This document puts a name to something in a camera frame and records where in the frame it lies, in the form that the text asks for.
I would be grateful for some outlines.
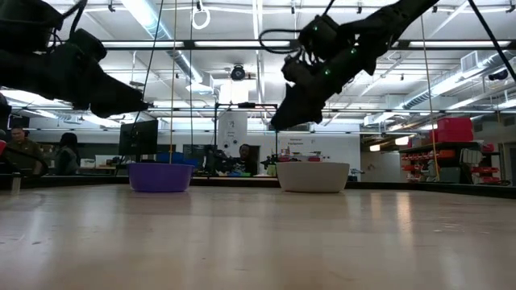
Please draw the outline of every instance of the computer monitor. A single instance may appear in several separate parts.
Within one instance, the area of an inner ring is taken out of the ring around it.
[[[158,146],[158,121],[137,122],[121,125],[120,155],[156,154]]]

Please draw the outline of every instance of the man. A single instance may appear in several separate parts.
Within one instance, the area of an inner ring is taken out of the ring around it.
[[[251,157],[251,147],[247,144],[243,144],[239,149],[240,158],[238,164],[245,173],[250,173],[251,176],[258,174],[258,163]]]
[[[23,127],[13,126],[10,129],[10,136],[11,141],[7,144],[9,148],[43,159],[40,145],[26,137]],[[41,172],[42,164],[32,158],[10,153],[7,159],[19,170],[33,172],[34,174]]]

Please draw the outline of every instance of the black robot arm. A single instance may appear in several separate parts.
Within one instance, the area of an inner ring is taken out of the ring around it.
[[[141,91],[102,71],[98,62],[107,51],[101,41],[75,29],[86,3],[61,14],[41,0],[0,0],[0,86],[70,102],[101,118],[146,110]],[[69,39],[56,45],[56,31],[75,12]]]
[[[285,99],[272,125],[284,130],[304,122],[320,123],[326,100],[341,93],[343,86],[360,71],[373,75],[377,58],[438,1],[400,0],[380,8],[366,19],[343,25],[327,14],[317,16],[299,34],[301,50],[285,59],[282,72],[287,81],[296,85],[287,85]],[[260,41],[269,32],[264,31]]]

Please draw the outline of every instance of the person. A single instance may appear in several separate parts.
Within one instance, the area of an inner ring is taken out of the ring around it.
[[[81,157],[77,149],[77,136],[74,133],[64,133],[56,152],[56,174],[71,176],[77,174],[81,166]]]
[[[26,137],[25,130],[22,126],[12,126],[10,129],[10,136],[11,141],[7,144],[9,148],[34,156],[40,160],[43,159],[40,145]],[[43,167],[41,162],[21,155],[9,154],[7,159],[17,169],[32,171],[33,174],[40,174]]]
[[[240,158],[238,158],[237,163],[240,165],[241,170],[245,173],[250,173],[251,176],[258,174],[258,163],[251,156],[251,146],[242,144],[239,154]]]

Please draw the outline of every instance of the cable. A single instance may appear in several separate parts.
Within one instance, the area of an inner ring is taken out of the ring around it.
[[[177,1],[175,4],[175,11],[174,11],[174,35],[177,35]],[[176,53],[176,38],[174,37],[174,46],[172,49],[172,54],[174,55]],[[176,60],[172,58],[172,75],[176,75]],[[173,137],[173,117],[174,117],[174,85],[176,84],[176,78],[173,77],[172,79],[172,96],[170,97],[170,148],[169,148],[169,164],[172,164],[172,155],[173,155],[173,144],[172,144],[172,137]]]
[[[86,5],[88,4],[88,0],[80,1],[78,4],[81,4],[81,5],[77,9],[77,14],[75,15],[75,18],[73,19],[72,26],[70,27],[69,37],[72,37],[72,34],[77,29],[77,25],[79,24],[79,20],[81,20],[82,12],[84,12],[84,9],[86,8]]]
[[[48,20],[46,22],[38,23],[38,22],[23,21],[23,20],[0,19],[0,23],[22,24],[22,25],[30,25],[30,26],[36,26],[36,27],[42,27],[42,28],[55,27],[57,23],[62,23],[65,19],[70,17],[77,10],[80,10],[81,7],[86,7],[87,4],[88,4],[88,0],[81,0],[80,2],[77,2],[74,6],[72,6],[72,8],[70,8],[68,11],[64,12],[59,18]]]
[[[194,17],[192,17],[192,23],[190,27],[190,39],[194,38]],[[190,63],[192,63],[192,52],[190,52]],[[192,82],[192,68],[189,68],[189,76],[190,76],[190,82]],[[192,148],[192,153],[194,153],[194,103],[192,102],[192,94],[193,94],[193,88],[189,90],[190,91],[190,146]]]
[[[468,0],[470,7],[475,12],[478,19],[481,21],[482,27],[484,27],[485,32],[489,35],[489,38],[491,41],[493,41],[494,47],[497,49],[498,54],[501,57],[501,60],[503,60],[503,63],[506,65],[507,70],[509,71],[510,75],[513,77],[514,81],[516,81],[516,73],[514,72],[513,67],[510,65],[509,60],[507,60],[506,55],[502,51],[500,44],[498,44],[496,36],[494,36],[494,33],[491,31],[491,28],[489,28],[489,25],[484,19],[484,16],[482,16],[482,13],[478,10],[478,7],[476,6],[475,2],[473,0]]]
[[[439,165],[437,164],[437,147],[435,146],[435,120],[434,120],[434,107],[432,106],[432,88],[430,85],[430,71],[428,68],[428,52],[427,52],[427,38],[425,37],[425,22],[421,19],[421,31],[422,31],[422,45],[423,51],[425,53],[425,64],[427,66],[427,84],[428,84],[428,95],[430,96],[430,124],[432,125],[432,146],[434,148],[434,166],[435,166],[435,174],[437,174],[437,181],[441,181],[441,173],[439,172]]]
[[[158,32],[160,32],[160,21],[161,21],[161,14],[162,14],[162,11],[163,11],[163,4],[164,4],[164,0],[161,0],[161,5],[160,5],[160,13],[158,14],[158,24],[156,26],[156,32],[154,34],[154,41],[152,42],[152,50],[151,50],[151,58],[149,59],[149,62],[148,62],[148,66],[147,66],[147,75],[145,76],[145,86],[144,86],[144,90],[142,92],[142,97],[145,99],[145,91],[147,90],[147,82],[148,82],[148,76],[150,75],[151,73],[151,65],[152,65],[152,59],[154,58],[154,51],[156,50],[156,41],[157,41],[157,38],[158,38]],[[131,128],[131,133],[130,133],[130,136],[132,136],[135,128],[136,128],[136,123],[138,122],[138,117],[140,115],[142,111],[139,111],[138,114],[136,115],[136,118],[135,118],[135,122],[133,122],[132,124],[132,128]],[[120,164],[122,164],[123,160],[125,159],[125,155],[122,155],[122,159],[120,160]],[[117,166],[115,172],[114,172],[114,177],[116,177],[117,175],[119,174],[119,167]]]
[[[284,50],[274,50],[274,49],[271,49],[269,47],[267,47],[265,44],[264,44],[264,36],[267,35],[268,33],[299,33],[301,32],[300,29],[267,29],[267,30],[264,30],[260,33],[260,36],[258,36],[258,41],[260,42],[260,46],[267,52],[270,52],[270,53],[273,53],[273,54],[290,54],[290,53],[293,53],[293,52],[297,52],[299,50],[299,48],[292,48],[292,49],[289,49],[287,51],[284,51]]]
[[[326,7],[326,9],[324,10],[324,13],[322,15],[327,15],[328,14],[328,11],[330,11],[330,9],[333,6],[334,2],[335,2],[335,0],[331,0],[330,1],[330,4],[328,4],[328,6]]]

